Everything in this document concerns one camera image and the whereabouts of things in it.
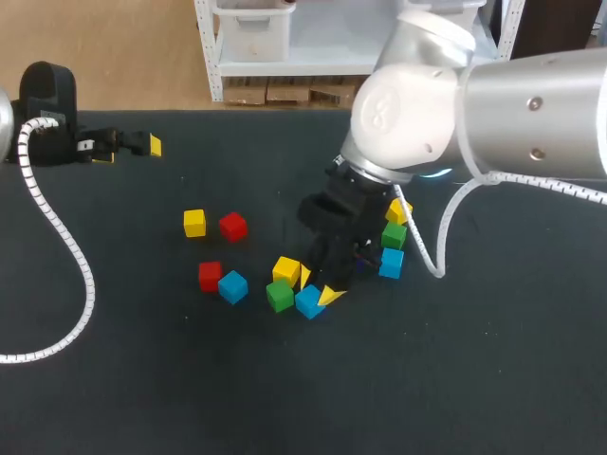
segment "floor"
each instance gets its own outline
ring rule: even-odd
[[[26,67],[70,68],[80,109],[216,109],[193,0],[2,0],[0,86]]]

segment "cardboard box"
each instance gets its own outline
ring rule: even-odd
[[[350,109],[364,79],[362,76],[318,76],[310,87],[312,101]]]
[[[266,104],[267,78],[225,78],[224,102],[228,104]]]
[[[267,83],[266,100],[281,104],[308,104],[312,78],[271,77]]]

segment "red cube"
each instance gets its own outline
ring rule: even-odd
[[[234,212],[224,216],[219,221],[219,230],[221,230],[221,235],[226,237],[230,242],[238,242],[247,237],[247,221]]]
[[[221,264],[218,262],[202,263],[198,266],[198,281],[203,292],[217,292],[221,277]]]

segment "yellow cube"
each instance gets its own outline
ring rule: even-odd
[[[184,211],[183,228],[186,231],[186,237],[204,237],[207,235],[205,211],[202,209]]]
[[[288,281],[291,287],[295,285],[297,280],[300,278],[300,263],[288,259],[285,256],[281,256],[272,269],[272,280],[277,282],[278,280],[285,279]]]
[[[409,210],[411,212],[414,211],[414,206],[409,203],[407,203],[407,206],[409,206]],[[407,215],[402,209],[398,198],[392,201],[390,208],[388,211],[386,211],[386,220],[388,220],[390,223],[397,223],[398,225],[404,225],[407,223]]]

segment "blue cube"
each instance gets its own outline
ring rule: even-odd
[[[383,253],[381,254],[381,267],[379,268],[379,276],[398,280],[400,278],[400,270],[402,268],[402,263],[404,259],[404,251],[400,251],[398,249],[384,248]]]
[[[305,317],[312,319],[326,308],[325,306],[319,306],[320,298],[321,291],[319,291],[316,286],[310,284],[295,296],[295,307]]]
[[[232,270],[219,280],[219,295],[234,305],[248,294],[248,284],[238,272]]]

